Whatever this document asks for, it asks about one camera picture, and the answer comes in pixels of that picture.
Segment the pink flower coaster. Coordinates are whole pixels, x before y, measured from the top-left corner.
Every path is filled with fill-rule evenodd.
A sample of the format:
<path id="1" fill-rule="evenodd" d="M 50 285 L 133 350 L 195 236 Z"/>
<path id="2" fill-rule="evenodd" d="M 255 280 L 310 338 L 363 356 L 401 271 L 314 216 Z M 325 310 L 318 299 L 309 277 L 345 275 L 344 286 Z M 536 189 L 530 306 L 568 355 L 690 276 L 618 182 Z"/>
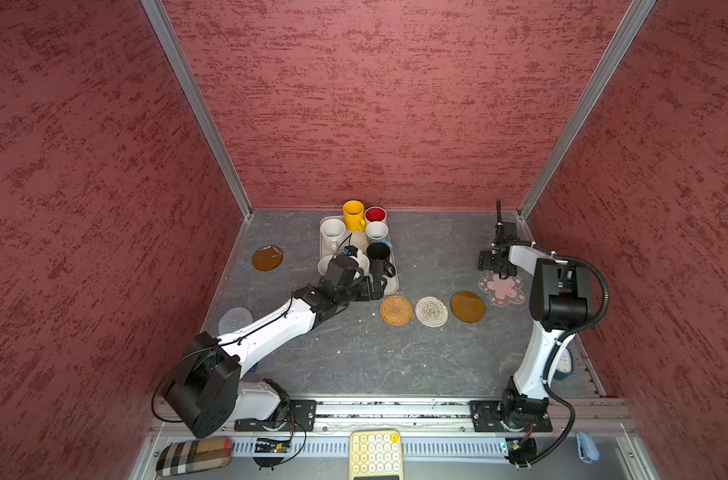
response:
<path id="1" fill-rule="evenodd" d="M 522 305 L 527 301 L 524 282 L 519 276 L 501 278 L 497 273 L 488 272 L 478 281 L 478 287 L 494 307 Z"/>

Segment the brown wooden coaster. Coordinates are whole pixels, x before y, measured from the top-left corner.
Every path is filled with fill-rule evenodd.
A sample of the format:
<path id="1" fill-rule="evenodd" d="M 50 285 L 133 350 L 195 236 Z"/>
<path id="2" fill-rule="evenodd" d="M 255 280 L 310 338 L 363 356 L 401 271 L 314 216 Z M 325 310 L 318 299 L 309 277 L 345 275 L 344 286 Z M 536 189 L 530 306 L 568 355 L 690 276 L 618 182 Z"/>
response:
<path id="1" fill-rule="evenodd" d="M 484 301 L 471 291 L 455 293 L 451 298 L 450 308 L 457 319 L 468 324 L 481 321 L 486 314 Z"/>

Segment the woven rattan coaster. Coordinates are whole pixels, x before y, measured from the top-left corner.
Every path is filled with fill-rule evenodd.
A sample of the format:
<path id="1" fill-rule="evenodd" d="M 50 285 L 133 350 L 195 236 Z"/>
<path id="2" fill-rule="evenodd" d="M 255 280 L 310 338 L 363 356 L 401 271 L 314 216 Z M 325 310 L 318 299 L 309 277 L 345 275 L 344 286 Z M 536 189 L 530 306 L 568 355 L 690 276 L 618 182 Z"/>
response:
<path id="1" fill-rule="evenodd" d="M 411 302 L 402 296 L 388 296 L 380 305 L 380 316 L 391 326 L 402 327 L 413 318 L 414 309 Z"/>

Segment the white braided coaster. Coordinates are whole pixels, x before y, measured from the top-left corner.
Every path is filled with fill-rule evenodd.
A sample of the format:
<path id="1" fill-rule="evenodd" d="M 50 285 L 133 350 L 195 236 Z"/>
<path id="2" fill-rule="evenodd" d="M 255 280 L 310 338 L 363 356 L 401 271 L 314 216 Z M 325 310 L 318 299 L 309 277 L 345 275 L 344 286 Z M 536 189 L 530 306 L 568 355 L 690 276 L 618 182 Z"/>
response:
<path id="1" fill-rule="evenodd" d="M 415 314 L 423 325 L 439 328 L 447 322 L 449 311 L 446 305 L 437 297 L 426 296 L 416 303 Z"/>

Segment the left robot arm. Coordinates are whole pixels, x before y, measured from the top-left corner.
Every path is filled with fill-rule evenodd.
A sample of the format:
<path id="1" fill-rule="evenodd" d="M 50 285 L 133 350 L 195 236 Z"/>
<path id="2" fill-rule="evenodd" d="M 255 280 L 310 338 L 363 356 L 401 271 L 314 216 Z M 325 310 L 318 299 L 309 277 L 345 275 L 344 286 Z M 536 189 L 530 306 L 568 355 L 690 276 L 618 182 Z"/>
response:
<path id="1" fill-rule="evenodd" d="M 316 284 L 291 294 L 277 310 L 235 332 L 213 337 L 197 335 L 185 354 L 164 376 L 151 397 L 156 410 L 162 397 L 198 439 L 215 433 L 229 419 L 256 420 L 278 430 L 290 421 L 291 398 L 276 382 L 241 379 L 264 357 L 321 326 L 353 302 L 380 300 L 388 280 L 396 275 L 389 259 L 370 260 L 365 273 L 356 258 L 335 255 Z"/>

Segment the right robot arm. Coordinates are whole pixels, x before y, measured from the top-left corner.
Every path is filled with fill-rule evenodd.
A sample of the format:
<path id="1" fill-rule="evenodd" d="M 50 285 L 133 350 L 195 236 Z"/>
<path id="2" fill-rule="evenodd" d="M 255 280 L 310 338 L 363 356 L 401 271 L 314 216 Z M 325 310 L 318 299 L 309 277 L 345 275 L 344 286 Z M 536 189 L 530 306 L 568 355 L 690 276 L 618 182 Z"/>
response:
<path id="1" fill-rule="evenodd" d="M 555 398 L 551 384 L 557 361 L 581 331 L 596 325 L 609 306 L 609 287 L 587 261 L 559 255 L 525 242 L 517 226 L 499 220 L 492 246 L 479 255 L 478 267 L 500 277 L 520 270 L 532 276 L 529 311 L 532 335 L 524 359 L 510 378 L 495 417 L 509 431 L 536 427 Z"/>

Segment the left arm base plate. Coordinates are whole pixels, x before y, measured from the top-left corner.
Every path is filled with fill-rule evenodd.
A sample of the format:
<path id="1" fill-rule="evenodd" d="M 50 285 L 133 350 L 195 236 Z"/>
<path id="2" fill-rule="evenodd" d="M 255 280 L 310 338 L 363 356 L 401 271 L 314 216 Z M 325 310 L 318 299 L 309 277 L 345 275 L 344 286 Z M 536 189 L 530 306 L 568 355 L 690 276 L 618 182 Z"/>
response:
<path id="1" fill-rule="evenodd" d="M 265 420 L 237 419 L 233 429 L 238 432 L 291 432 L 314 429 L 317 402 L 315 400 L 281 400 L 276 410 Z"/>

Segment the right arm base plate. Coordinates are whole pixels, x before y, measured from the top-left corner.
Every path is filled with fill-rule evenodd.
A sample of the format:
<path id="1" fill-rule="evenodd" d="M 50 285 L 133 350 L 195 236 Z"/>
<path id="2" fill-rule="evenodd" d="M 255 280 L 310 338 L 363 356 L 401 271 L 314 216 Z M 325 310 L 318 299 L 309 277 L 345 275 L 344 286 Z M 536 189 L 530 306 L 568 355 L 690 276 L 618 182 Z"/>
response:
<path id="1" fill-rule="evenodd" d="M 539 406 L 502 406 L 500 400 L 472 400 L 470 418 L 474 431 L 510 433 L 513 435 L 551 433 L 553 426 L 547 408 Z"/>

